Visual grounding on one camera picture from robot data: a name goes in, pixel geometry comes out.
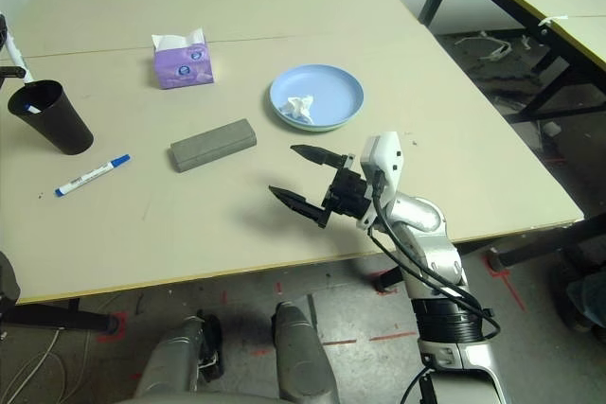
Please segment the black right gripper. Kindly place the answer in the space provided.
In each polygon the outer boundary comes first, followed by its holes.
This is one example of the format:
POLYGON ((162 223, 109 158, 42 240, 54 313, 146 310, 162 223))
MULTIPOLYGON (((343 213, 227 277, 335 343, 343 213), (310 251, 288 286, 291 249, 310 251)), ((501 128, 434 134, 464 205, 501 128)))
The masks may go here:
POLYGON ((338 154, 311 145, 291 145, 290 149, 319 166, 336 169, 323 200, 323 208, 315 206, 290 190, 269 185, 269 191, 289 209, 325 228, 332 213, 362 220, 371 200, 366 195, 368 184, 361 175, 351 170, 354 156, 338 154))

